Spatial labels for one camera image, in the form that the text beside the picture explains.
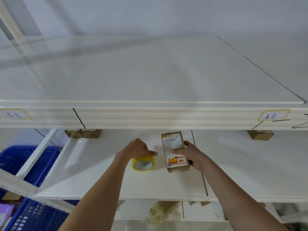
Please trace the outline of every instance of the purple package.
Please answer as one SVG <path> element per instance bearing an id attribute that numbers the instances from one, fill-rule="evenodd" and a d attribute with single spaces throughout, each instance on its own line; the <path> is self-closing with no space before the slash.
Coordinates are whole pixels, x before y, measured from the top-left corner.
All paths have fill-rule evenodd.
<path id="1" fill-rule="evenodd" d="M 0 203 L 0 227 L 5 224 L 7 218 L 12 214 L 14 205 Z"/>

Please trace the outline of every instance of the tape roll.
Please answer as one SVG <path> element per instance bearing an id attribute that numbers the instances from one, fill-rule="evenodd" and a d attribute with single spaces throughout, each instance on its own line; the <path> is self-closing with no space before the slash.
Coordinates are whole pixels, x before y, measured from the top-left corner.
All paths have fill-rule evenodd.
<path id="1" fill-rule="evenodd" d="M 142 156 L 132 159 L 133 170 L 144 172 L 148 171 L 155 166 L 155 160 L 153 156 Z"/>

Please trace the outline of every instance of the forearm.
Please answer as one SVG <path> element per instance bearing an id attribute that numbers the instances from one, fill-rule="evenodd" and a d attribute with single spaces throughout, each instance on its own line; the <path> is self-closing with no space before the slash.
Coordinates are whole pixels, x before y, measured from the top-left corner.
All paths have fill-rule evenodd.
<path id="1" fill-rule="evenodd" d="M 109 231 L 128 160 L 116 155 L 110 167 L 80 200 L 59 231 Z"/>
<path id="2" fill-rule="evenodd" d="M 202 159 L 202 166 L 202 173 L 234 230 L 287 230 L 206 155 Z"/>

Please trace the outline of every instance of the handwritten label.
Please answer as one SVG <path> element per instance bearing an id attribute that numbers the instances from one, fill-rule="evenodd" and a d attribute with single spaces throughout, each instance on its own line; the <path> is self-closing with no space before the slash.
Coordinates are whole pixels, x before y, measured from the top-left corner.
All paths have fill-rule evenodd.
<path id="1" fill-rule="evenodd" d="M 33 119 L 25 110 L 23 109 L 0 109 L 0 112 L 9 119 L 14 120 L 31 120 Z"/>
<path id="2" fill-rule="evenodd" d="M 290 109 L 274 109 L 266 110 L 261 113 L 258 121 L 279 121 L 284 120 L 287 115 L 291 112 Z"/>

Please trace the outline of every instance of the barcode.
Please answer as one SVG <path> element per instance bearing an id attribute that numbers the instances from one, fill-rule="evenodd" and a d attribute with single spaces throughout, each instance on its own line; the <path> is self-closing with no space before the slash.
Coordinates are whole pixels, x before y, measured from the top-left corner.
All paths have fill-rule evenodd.
<path id="1" fill-rule="evenodd" d="M 164 140 L 164 143 L 166 143 L 166 142 L 170 142 L 170 141 L 173 141 L 173 140 L 175 140 L 175 139 Z"/>

